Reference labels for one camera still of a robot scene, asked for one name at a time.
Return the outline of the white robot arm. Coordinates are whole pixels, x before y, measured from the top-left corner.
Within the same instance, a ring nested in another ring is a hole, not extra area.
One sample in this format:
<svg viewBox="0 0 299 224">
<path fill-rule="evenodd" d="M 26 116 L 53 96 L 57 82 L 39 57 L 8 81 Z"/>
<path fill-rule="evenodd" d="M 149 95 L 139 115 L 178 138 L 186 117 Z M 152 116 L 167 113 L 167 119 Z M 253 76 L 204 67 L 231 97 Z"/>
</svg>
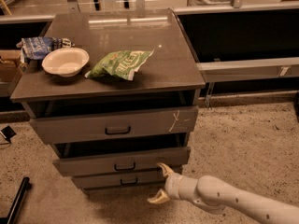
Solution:
<svg viewBox="0 0 299 224">
<path fill-rule="evenodd" d="M 157 165 L 162 168 L 165 185 L 155 196 L 148 198 L 149 203 L 182 200 L 210 214 L 220 214 L 229 206 L 261 224 L 299 224 L 299 208 L 296 206 L 238 189 L 211 175 L 191 178 L 175 173 L 162 162 Z"/>
</svg>

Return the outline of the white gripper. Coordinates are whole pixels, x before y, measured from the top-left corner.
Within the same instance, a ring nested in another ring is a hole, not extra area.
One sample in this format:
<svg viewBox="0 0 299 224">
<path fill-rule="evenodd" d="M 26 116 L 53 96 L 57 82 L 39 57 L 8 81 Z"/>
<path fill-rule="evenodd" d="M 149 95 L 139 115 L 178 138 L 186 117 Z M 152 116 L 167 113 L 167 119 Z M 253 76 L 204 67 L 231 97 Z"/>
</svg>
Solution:
<svg viewBox="0 0 299 224">
<path fill-rule="evenodd" d="M 157 162 L 157 166 L 162 169 L 163 176 L 166 178 L 165 190 L 159 189 L 154 197 L 148 198 L 149 203 L 162 204 L 169 202 L 170 199 L 195 201 L 199 197 L 197 179 L 174 173 L 162 162 Z"/>
</svg>

